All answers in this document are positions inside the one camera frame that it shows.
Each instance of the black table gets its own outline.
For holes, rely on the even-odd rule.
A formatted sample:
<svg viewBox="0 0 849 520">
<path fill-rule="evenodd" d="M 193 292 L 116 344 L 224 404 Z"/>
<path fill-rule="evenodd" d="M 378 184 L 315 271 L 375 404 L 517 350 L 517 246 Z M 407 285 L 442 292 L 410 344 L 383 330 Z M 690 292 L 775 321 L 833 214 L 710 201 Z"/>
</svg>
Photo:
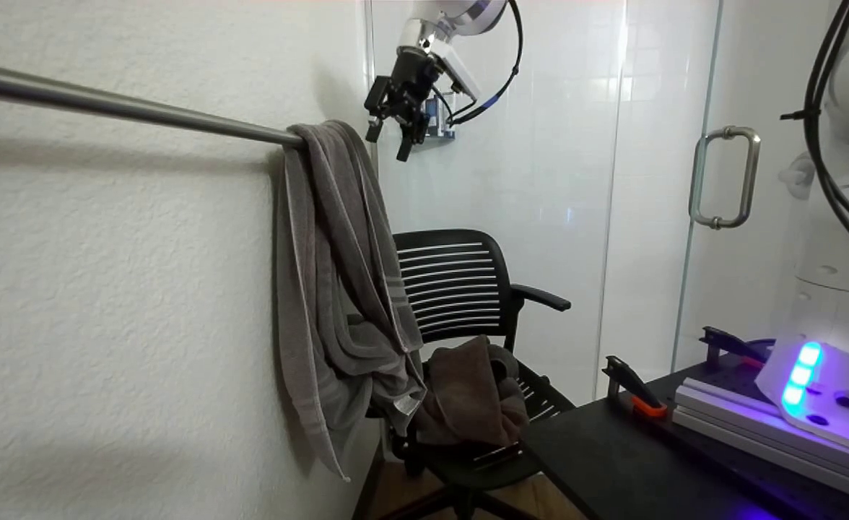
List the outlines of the black table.
<svg viewBox="0 0 849 520">
<path fill-rule="evenodd" d="M 735 355 L 723 365 L 720 373 L 690 368 L 650 386 L 664 402 L 673 399 L 686 378 L 761 396 L 754 386 L 754 365 Z M 707 463 L 653 435 L 653 430 L 641 427 L 628 409 L 604 399 L 531 425 L 523 433 L 523 448 L 591 518 L 849 518 L 849 495 L 694 430 L 677 427 L 677 433 L 697 453 L 707 453 Z"/>
</svg>

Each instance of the gray towel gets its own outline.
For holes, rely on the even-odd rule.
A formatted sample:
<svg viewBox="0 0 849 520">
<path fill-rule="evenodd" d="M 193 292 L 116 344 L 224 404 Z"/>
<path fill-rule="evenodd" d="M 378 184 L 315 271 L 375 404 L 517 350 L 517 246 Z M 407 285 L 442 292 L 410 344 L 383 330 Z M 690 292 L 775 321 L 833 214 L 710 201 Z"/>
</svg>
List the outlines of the gray towel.
<svg viewBox="0 0 849 520">
<path fill-rule="evenodd" d="M 517 362 L 487 334 L 427 362 L 427 399 L 417 412 L 423 446 L 517 446 L 528 421 Z"/>
<path fill-rule="evenodd" d="M 426 399 L 423 334 L 403 285 L 394 232 L 360 134 L 297 123 L 274 229 L 274 310 L 284 385 L 303 433 L 338 476 L 375 402 L 406 430 Z"/>
</svg>

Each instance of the door handle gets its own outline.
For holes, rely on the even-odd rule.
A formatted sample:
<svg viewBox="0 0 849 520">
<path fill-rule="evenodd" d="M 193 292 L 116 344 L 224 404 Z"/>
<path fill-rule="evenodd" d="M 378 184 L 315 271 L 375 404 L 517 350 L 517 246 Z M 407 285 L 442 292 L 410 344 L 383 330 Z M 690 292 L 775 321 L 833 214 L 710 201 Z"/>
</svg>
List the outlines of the door handle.
<svg viewBox="0 0 849 520">
<path fill-rule="evenodd" d="M 710 141 L 716 139 L 745 139 L 748 141 L 748 155 L 745 155 L 745 175 L 744 175 L 744 193 L 739 193 L 739 214 L 735 219 L 728 217 L 706 217 L 702 210 L 702 188 L 706 188 L 706 170 L 707 170 L 707 151 Z M 707 229 L 739 229 L 748 214 L 751 214 L 751 197 L 754 197 L 754 175 L 761 170 L 761 151 L 762 139 L 754 128 L 720 128 L 697 141 L 694 151 L 694 174 L 690 174 L 690 199 L 687 199 L 687 214 L 694 222 L 707 225 Z"/>
</svg>

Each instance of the towel rack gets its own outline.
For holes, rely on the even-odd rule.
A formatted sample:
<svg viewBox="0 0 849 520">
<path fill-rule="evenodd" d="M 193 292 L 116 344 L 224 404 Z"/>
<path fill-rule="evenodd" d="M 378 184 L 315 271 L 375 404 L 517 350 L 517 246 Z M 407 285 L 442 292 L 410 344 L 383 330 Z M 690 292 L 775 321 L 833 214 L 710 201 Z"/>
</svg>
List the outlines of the towel rack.
<svg viewBox="0 0 849 520">
<path fill-rule="evenodd" d="M 94 115 L 110 115 L 110 119 L 131 119 L 131 122 L 201 129 L 201 134 L 274 141 L 274 144 L 286 144 L 286 148 L 303 144 L 300 136 L 284 134 L 274 128 L 260 128 L 260 123 L 234 122 L 234 119 L 224 119 L 224 115 L 212 115 L 212 113 L 170 106 L 170 103 L 154 103 L 144 97 L 116 96 L 116 92 L 105 92 L 105 90 L 91 90 L 81 83 L 64 83 L 64 82 L 52 82 L 52 79 L 25 76 L 25 71 L 13 71 L 13 69 L 0 69 L 0 97 L 20 100 L 20 103 L 56 106 L 56 110 L 75 110 L 75 113 L 94 113 Z"/>
</svg>

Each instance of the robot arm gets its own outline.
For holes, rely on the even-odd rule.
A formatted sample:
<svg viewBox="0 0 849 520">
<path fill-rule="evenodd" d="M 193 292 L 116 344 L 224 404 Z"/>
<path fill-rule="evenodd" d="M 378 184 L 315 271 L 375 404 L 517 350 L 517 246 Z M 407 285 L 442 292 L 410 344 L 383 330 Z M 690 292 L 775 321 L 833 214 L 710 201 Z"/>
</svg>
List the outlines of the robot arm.
<svg viewBox="0 0 849 520">
<path fill-rule="evenodd" d="M 426 141 L 430 119 L 426 100 L 442 76 L 450 79 L 455 92 L 481 97 L 478 82 L 456 58 L 450 40 L 455 35 L 495 28 L 510 2 L 514 0 L 414 0 L 394 76 L 378 76 L 364 100 L 370 113 L 368 141 L 378 139 L 386 119 L 396 119 L 403 128 L 399 158 L 406 161 L 410 148 Z"/>
</svg>

